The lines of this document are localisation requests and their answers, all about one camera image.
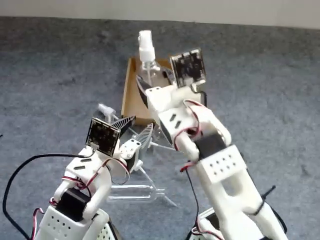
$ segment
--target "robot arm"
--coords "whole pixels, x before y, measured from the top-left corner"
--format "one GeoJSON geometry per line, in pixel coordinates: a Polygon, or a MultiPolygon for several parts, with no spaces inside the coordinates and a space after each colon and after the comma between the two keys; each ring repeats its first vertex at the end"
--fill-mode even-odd
{"type": "MultiPolygon", "coordinates": [[[[36,240],[120,239],[108,214],[100,206],[110,194],[111,175],[129,176],[137,164],[139,151],[145,146],[141,136],[143,132],[137,139],[130,139],[120,146],[118,137],[134,119],[122,118],[113,124],[92,119],[87,145],[97,147],[97,151],[88,158],[74,158],[66,167],[62,183],[56,189],[40,223],[36,240]],[[81,192],[84,189],[89,195],[81,192]]],[[[91,152],[92,148],[87,146],[79,154],[88,156],[91,152]]]]}
{"type": "Polygon", "coordinates": [[[200,103],[201,93],[194,91],[194,84],[163,88],[148,86],[144,89],[144,103],[167,140],[185,154],[192,162],[191,166],[195,166],[218,217],[223,238],[287,240],[273,210],[262,199],[249,176],[238,148],[231,144],[229,131],[211,110],[200,103]],[[234,189],[232,196],[224,188],[223,182],[226,181],[234,189]]]}

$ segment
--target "transparent acrylic part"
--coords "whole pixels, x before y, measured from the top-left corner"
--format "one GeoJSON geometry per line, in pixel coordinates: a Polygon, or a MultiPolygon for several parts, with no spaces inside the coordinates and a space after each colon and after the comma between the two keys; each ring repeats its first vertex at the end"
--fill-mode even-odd
{"type": "Polygon", "coordinates": [[[159,127],[159,125],[155,125],[154,129],[153,129],[153,133],[152,133],[152,139],[155,140],[156,142],[159,141],[163,136],[163,133],[161,131],[161,128],[159,127]]]}
{"type": "Polygon", "coordinates": [[[107,201],[111,203],[151,203],[160,197],[164,198],[170,205],[177,207],[177,204],[166,196],[164,188],[157,188],[142,167],[139,170],[147,180],[125,185],[112,185],[107,201]]]}

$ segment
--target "clear plastic stand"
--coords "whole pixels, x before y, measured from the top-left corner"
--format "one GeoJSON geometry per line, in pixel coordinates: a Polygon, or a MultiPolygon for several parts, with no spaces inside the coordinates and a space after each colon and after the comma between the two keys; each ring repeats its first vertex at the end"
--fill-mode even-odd
{"type": "Polygon", "coordinates": [[[164,188],[156,187],[154,181],[142,167],[139,167],[139,171],[142,172],[148,181],[130,182],[126,185],[112,185],[111,195],[107,198],[107,201],[112,203],[151,203],[157,198],[164,198],[170,205],[178,206],[166,196],[164,188]]]}
{"type": "MultiPolygon", "coordinates": [[[[98,110],[104,115],[105,121],[107,123],[112,123],[119,118],[116,116],[116,111],[111,107],[108,107],[104,104],[98,105],[98,110]]],[[[129,127],[129,130],[134,134],[133,137],[139,135],[136,131],[129,127]]],[[[148,147],[154,146],[163,149],[168,149],[175,151],[172,147],[163,146],[152,142],[150,140],[150,144],[148,147]]],[[[133,171],[140,171],[147,180],[133,182],[129,181],[128,184],[125,185],[112,185],[111,187],[111,194],[107,198],[108,202],[113,203],[121,203],[121,202],[128,202],[128,203],[151,203],[155,201],[157,198],[165,199],[171,206],[177,207],[178,205],[173,202],[168,196],[166,196],[166,190],[164,188],[157,188],[155,182],[151,179],[151,177],[146,173],[146,171],[142,168],[143,162],[141,160],[139,167],[133,171]]]]}

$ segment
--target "cardboard tray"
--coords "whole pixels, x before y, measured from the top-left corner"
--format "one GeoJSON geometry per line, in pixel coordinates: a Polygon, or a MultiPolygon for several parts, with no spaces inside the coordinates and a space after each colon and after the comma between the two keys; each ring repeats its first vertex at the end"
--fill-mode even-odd
{"type": "MultiPolygon", "coordinates": [[[[165,59],[156,60],[161,66],[171,69],[169,61],[165,59]]],[[[123,91],[121,115],[124,117],[136,116],[135,124],[145,126],[153,121],[148,109],[142,102],[136,83],[136,59],[129,58],[126,70],[126,78],[123,91]]]]}

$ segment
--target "gray carpet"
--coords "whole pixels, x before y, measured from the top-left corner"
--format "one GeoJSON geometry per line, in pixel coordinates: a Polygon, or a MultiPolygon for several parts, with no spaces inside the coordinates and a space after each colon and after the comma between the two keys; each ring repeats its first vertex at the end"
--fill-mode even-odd
{"type": "MultiPolygon", "coordinates": [[[[261,192],[287,223],[291,240],[320,235],[320,31],[169,21],[0,18],[0,195],[27,158],[77,153],[97,103],[121,109],[128,57],[151,29],[158,57],[201,47],[208,105],[230,130],[261,192]]],[[[181,154],[155,150],[145,169],[179,204],[103,207],[125,239],[182,240],[196,205],[181,154]]],[[[39,159],[14,181],[8,208],[31,232],[70,159],[39,159]]],[[[205,210],[209,203],[195,173],[205,210]]],[[[1,239],[22,239],[0,214],[1,239]]]]}

